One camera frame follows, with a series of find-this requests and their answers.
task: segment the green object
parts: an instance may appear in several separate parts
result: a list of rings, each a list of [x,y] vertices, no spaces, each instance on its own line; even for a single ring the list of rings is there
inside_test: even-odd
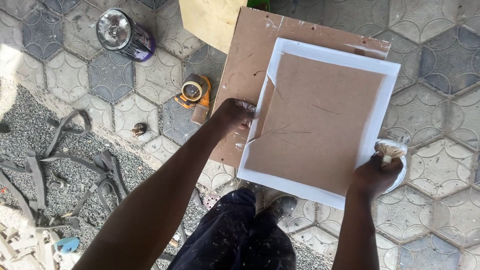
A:
[[[247,7],[269,12],[270,0],[248,0]]]

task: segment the dark pants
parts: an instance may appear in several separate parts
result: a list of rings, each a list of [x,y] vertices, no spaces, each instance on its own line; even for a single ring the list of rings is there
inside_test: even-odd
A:
[[[255,216],[255,195],[234,190],[210,209],[169,270],[293,270],[295,252],[272,213]]]

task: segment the brown hardboard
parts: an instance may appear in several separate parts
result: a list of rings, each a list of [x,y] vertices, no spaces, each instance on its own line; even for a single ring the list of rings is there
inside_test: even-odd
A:
[[[381,60],[390,49],[386,41],[242,7],[213,112],[227,98],[257,104],[277,37]],[[210,159],[238,168],[248,133],[249,129],[230,133],[218,143]]]
[[[285,53],[245,168],[345,196],[383,77]]]

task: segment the paint can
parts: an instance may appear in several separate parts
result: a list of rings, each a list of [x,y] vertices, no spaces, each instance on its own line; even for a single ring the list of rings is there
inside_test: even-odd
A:
[[[107,10],[96,23],[96,36],[104,48],[137,62],[150,59],[155,38],[119,8]]]

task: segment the sanding disc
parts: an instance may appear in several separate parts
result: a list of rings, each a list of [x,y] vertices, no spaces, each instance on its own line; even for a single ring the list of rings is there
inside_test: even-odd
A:
[[[219,199],[220,196],[217,194],[208,194],[204,198],[204,205],[207,207],[207,209],[211,209]]]

